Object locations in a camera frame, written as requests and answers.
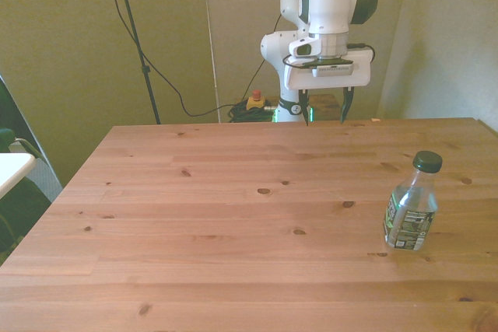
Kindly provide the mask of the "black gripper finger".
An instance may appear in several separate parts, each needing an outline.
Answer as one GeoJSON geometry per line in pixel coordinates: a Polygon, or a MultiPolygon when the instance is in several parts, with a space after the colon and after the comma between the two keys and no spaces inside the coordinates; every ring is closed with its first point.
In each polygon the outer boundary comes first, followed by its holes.
{"type": "Polygon", "coordinates": [[[340,122],[343,123],[345,119],[347,118],[347,114],[349,112],[349,109],[352,105],[352,100],[353,100],[353,87],[344,87],[343,88],[343,103],[341,107],[341,113],[340,113],[340,122]]]}
{"type": "Polygon", "coordinates": [[[309,124],[309,93],[307,90],[303,89],[299,91],[299,104],[301,107],[301,112],[303,115],[304,122],[306,125],[309,124]]]}

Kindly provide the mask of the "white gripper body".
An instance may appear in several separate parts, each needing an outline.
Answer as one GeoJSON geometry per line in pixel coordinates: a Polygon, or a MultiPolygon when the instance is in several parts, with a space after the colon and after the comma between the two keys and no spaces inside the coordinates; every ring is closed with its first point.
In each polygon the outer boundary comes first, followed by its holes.
{"type": "Polygon", "coordinates": [[[283,85],[289,90],[366,86],[370,82],[370,49],[354,48],[341,60],[316,57],[285,60],[283,85]]]}

